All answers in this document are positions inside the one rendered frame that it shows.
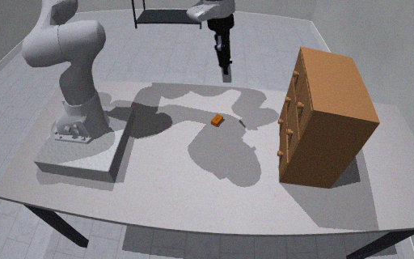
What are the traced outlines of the brown wooden chest of drawers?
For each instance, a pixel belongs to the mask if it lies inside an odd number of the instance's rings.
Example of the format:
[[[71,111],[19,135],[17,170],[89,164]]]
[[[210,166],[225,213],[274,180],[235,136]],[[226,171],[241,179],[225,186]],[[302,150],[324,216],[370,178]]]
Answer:
[[[300,52],[312,112],[279,182],[330,189],[380,121],[351,57]]]

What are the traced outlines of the orange nine-volt battery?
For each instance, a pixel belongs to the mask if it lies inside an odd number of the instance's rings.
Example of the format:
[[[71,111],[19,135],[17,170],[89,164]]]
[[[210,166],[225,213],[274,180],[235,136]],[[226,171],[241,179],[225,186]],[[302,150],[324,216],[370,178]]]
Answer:
[[[223,120],[223,116],[217,114],[211,121],[211,125],[218,126]]]

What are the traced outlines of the brown wooden drawer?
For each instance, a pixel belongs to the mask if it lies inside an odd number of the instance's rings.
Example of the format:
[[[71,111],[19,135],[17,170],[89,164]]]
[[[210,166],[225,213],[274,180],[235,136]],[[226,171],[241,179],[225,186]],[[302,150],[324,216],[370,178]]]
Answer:
[[[295,70],[296,71],[293,71],[293,77],[294,77],[294,86],[295,86],[295,91],[296,91],[296,99],[298,99],[298,95],[299,95],[303,80],[306,75],[306,71],[304,68],[303,60],[302,60],[302,53],[298,55],[298,60],[295,66]]]
[[[295,92],[294,92],[294,79],[291,80],[288,94],[285,97],[285,102],[288,102],[286,103],[286,105],[287,105],[287,119],[288,119],[288,124],[289,124],[289,120],[291,118],[292,112],[294,110],[294,106],[296,104],[296,98],[295,98]]]
[[[312,112],[311,97],[308,87],[307,79],[305,79],[302,86],[302,90],[298,97],[298,102],[296,108],[298,109],[298,122],[299,122],[299,132],[300,137],[303,130],[305,129],[306,123]]]
[[[284,133],[283,139],[281,140],[279,151],[277,152],[277,156],[280,156],[279,157],[279,180],[281,179],[281,176],[289,162],[288,160],[288,135],[286,135],[286,131]]]
[[[278,124],[280,124],[280,144],[284,136],[285,130],[287,128],[287,112],[286,112],[286,102],[284,103],[280,119],[278,119]]]
[[[289,160],[294,153],[295,147],[299,141],[299,131],[298,131],[298,113],[297,108],[294,109],[293,115],[290,119],[288,129],[286,134],[289,138]]]

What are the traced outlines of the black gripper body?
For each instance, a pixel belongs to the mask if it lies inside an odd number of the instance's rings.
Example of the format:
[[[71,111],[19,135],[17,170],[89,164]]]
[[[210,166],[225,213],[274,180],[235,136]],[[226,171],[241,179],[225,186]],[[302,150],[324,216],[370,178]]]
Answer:
[[[218,36],[221,36],[222,44],[226,45],[226,31],[234,26],[234,15],[231,14],[228,17],[221,19],[207,20],[208,28],[216,32],[216,40]]]

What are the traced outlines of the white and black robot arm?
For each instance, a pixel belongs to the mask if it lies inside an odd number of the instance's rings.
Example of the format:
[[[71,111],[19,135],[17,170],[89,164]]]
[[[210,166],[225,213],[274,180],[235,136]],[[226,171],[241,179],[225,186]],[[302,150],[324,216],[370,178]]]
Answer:
[[[66,23],[77,9],[78,0],[42,0],[40,18],[23,41],[22,56],[31,67],[71,63],[59,79],[65,108],[57,115],[54,138],[88,144],[108,128],[110,120],[100,103],[91,72],[106,35],[96,20]],[[234,12],[234,0],[200,0],[187,10],[187,17],[203,22]]]

